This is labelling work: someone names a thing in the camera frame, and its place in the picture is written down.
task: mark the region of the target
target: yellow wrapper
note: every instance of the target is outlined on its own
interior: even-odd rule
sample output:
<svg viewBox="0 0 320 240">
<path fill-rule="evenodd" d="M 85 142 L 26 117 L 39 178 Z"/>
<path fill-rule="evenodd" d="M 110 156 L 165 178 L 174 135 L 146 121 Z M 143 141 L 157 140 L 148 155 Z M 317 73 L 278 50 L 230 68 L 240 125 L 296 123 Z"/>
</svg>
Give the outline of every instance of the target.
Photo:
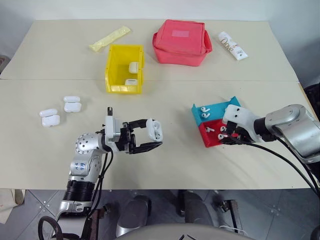
<svg viewBox="0 0 320 240">
<path fill-rule="evenodd" d="M 117 40 L 118 38 L 121 38 L 122 36 L 126 35 L 130 31 L 131 30 L 128 27 L 122 26 L 119 29 L 110 33 L 108 36 L 97 41 L 96 43 L 89 45 L 89 48 L 91 48 L 95 52 L 98 52 L 102 47 L 105 47 L 111 44 L 113 41 Z"/>
</svg>

